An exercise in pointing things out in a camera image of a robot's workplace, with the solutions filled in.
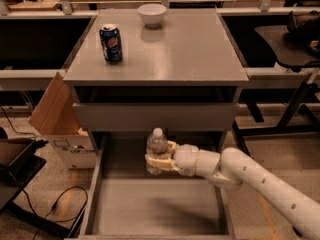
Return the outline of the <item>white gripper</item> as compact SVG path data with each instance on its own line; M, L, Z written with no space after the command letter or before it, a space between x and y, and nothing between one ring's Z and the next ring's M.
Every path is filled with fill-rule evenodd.
M196 174L196 162L199 148L193 145L185 144L179 146L174 141L167 141L168 153L173 156L152 156L145 155L146 162L162 171L177 171L180 175L193 177Z

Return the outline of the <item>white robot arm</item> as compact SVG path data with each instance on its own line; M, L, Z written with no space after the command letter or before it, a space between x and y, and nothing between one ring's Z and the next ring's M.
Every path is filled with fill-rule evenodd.
M169 141L165 146L148 145L147 164L183 176L199 176L228 190L244 183L263 196L308 240L320 240L320 204L281 180L247 154L229 147L221 153Z

